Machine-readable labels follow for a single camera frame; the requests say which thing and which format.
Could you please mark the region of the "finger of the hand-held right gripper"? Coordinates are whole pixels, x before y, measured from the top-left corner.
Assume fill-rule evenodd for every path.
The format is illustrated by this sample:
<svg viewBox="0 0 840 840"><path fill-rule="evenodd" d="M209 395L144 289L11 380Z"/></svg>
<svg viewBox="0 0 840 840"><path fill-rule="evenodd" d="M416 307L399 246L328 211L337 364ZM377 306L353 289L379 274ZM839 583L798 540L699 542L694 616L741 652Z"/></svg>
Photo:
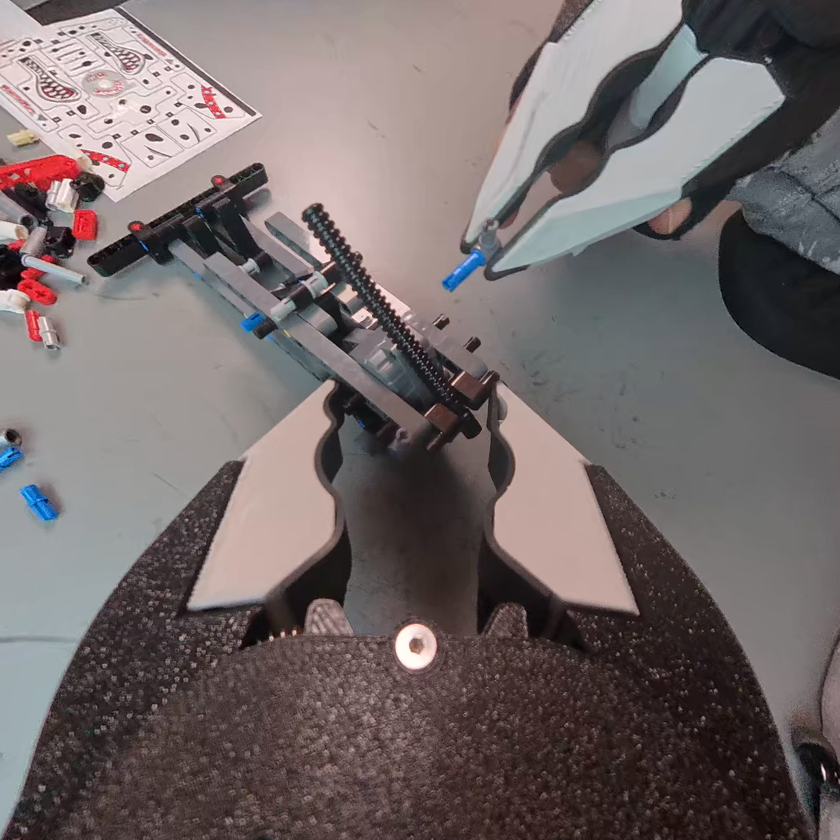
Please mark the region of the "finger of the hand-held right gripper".
<svg viewBox="0 0 840 840"><path fill-rule="evenodd" d="M506 222L533 183L646 77L685 20L679 1L589 2L541 47L490 163L463 251Z"/></svg>
<svg viewBox="0 0 840 840"><path fill-rule="evenodd" d="M669 118L644 138L617 147L591 184L545 205L499 253L492 275L579 254L660 214L783 102L764 64L706 60L687 79Z"/></svg>

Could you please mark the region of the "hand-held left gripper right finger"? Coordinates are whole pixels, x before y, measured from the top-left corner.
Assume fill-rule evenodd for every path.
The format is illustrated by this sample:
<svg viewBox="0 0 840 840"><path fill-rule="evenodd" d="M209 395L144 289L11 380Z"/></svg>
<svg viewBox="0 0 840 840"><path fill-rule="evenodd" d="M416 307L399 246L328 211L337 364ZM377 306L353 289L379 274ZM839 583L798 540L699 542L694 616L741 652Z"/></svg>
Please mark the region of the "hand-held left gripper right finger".
<svg viewBox="0 0 840 840"><path fill-rule="evenodd" d="M504 383L488 402L494 488L478 558L479 619L501 603L529 621L568 610L639 616L584 457Z"/></svg>

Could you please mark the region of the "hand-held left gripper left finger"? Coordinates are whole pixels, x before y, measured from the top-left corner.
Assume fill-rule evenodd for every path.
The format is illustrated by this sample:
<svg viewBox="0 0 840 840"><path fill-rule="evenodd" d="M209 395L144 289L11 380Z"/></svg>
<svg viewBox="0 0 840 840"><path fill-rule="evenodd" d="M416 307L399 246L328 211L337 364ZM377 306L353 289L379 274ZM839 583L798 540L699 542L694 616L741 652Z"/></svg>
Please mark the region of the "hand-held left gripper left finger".
<svg viewBox="0 0 840 840"><path fill-rule="evenodd" d="M342 422L339 384L326 381L245 452L190 612L269 604L303 615L314 599L343 602L351 548L333 486Z"/></svg>

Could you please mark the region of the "grey toy brick chassis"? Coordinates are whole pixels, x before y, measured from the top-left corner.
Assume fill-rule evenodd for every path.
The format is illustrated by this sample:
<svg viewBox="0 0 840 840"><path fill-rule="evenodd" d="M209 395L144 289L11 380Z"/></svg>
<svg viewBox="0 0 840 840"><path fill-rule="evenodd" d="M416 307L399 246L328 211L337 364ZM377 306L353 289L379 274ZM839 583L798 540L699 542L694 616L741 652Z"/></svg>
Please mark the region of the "grey toy brick chassis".
<svg viewBox="0 0 840 840"><path fill-rule="evenodd" d="M389 296L321 206L306 218L326 236L327 258L282 213L257 227L249 207L267 186L261 163L215 175L204 192L131 222L87 265L102 278L143 260L183 265L240 313L244 331L336 382L341 413L397 452L477 437L477 413L498 381L476 355L480 341L458 343L445 333L446 316L429 320Z"/></svg>

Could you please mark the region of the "blue toy pin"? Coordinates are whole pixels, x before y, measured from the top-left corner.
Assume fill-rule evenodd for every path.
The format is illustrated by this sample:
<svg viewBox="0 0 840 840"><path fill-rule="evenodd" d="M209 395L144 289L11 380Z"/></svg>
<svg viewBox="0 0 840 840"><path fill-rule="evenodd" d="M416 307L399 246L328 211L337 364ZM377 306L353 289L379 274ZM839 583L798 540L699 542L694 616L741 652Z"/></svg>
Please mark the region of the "blue toy pin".
<svg viewBox="0 0 840 840"><path fill-rule="evenodd" d="M465 257L456 268L447 274L442 280L442 288L446 291L455 291L465 280L483 269L487 263L484 254L474 249Z"/></svg>

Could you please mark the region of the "pile of red white bricks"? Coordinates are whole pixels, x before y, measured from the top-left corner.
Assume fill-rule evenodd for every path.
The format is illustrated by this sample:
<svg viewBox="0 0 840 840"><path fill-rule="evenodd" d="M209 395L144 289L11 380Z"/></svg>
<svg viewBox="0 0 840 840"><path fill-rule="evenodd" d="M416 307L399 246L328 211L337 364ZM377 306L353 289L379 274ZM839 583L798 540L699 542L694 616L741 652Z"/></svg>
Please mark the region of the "pile of red white bricks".
<svg viewBox="0 0 840 840"><path fill-rule="evenodd" d="M57 303L54 283L88 283L64 263L80 242L98 238L98 216L89 206L106 186L95 169L109 162L84 146L1 161L1 312L22 319L28 339L51 353L61 351L62 341L45 310Z"/></svg>

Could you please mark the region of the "person's right forearm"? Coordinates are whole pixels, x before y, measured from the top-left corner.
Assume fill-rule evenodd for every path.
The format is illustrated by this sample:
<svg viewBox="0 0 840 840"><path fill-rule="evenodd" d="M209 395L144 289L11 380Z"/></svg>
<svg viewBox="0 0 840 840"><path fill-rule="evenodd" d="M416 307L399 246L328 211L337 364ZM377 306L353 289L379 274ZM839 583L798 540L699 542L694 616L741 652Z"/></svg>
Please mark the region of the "person's right forearm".
<svg viewBox="0 0 840 840"><path fill-rule="evenodd" d="M806 142L727 194L751 230L815 263L837 263L839 250L839 112Z"/></svg>

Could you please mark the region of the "grey desk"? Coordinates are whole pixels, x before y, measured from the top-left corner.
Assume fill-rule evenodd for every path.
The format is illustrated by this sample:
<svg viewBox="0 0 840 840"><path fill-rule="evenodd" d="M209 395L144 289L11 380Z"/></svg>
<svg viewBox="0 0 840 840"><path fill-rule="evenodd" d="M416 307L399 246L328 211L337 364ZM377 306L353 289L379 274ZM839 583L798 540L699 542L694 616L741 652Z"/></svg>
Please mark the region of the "grey desk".
<svg viewBox="0 0 840 840"><path fill-rule="evenodd" d="M813 725L838 631L838 384L780 360L718 289L721 207L677 243L628 232L499 282L441 279L557 2L139 2L127 9L262 118L120 203L101 241L261 162L260 223L322 202L373 278L477 336L603 466L725 613L783 736ZM179 264L59 290L51 353L2 315L2 822L81 636L126 570L317 383Z"/></svg>

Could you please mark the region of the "person's right hand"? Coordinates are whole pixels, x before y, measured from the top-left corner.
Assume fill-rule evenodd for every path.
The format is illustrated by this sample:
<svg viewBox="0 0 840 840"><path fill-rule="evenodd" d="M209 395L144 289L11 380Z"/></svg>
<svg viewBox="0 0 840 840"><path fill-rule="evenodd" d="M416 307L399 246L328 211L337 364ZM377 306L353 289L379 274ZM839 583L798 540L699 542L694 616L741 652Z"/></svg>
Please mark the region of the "person's right hand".
<svg viewBox="0 0 840 840"><path fill-rule="evenodd" d="M692 212L692 201L685 197L647 221L647 227L655 238L676 238L686 225Z"/></svg>

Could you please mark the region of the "white sticker sheet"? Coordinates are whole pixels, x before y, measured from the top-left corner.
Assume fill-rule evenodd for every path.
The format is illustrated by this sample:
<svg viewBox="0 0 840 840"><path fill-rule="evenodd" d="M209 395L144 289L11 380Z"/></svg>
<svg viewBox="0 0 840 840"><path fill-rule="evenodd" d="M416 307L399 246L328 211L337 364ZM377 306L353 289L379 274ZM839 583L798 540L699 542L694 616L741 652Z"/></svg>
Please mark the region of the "white sticker sheet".
<svg viewBox="0 0 840 840"><path fill-rule="evenodd" d="M115 203L261 118L120 8L42 25L2 2L1 101Z"/></svg>

